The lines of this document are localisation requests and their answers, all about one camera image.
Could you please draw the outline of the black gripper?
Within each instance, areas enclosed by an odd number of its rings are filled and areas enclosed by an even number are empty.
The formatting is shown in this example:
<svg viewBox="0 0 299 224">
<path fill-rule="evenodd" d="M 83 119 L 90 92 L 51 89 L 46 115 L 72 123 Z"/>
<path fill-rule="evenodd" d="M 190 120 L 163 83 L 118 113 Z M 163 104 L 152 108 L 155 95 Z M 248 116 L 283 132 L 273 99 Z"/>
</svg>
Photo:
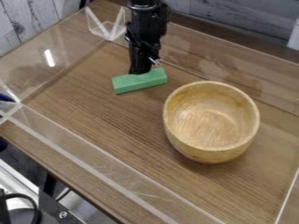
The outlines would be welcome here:
<svg viewBox="0 0 299 224">
<path fill-rule="evenodd" d="M 128 3 L 131 20 L 126 23 L 130 46 L 130 73 L 146 74 L 160 59 L 160 38 L 167 33 L 167 3 Z"/>
</svg>

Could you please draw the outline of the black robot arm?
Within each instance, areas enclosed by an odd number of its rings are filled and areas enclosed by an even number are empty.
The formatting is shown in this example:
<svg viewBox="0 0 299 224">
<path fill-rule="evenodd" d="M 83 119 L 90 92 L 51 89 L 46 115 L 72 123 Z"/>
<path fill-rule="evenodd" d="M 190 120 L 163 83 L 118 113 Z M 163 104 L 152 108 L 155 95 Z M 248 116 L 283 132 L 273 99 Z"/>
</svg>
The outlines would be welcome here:
<svg viewBox="0 0 299 224">
<path fill-rule="evenodd" d="M 128 0 L 131 20 L 126 22 L 130 73 L 146 74 L 160 60 L 160 39 L 167 33 L 168 5 L 162 0 Z"/>
</svg>

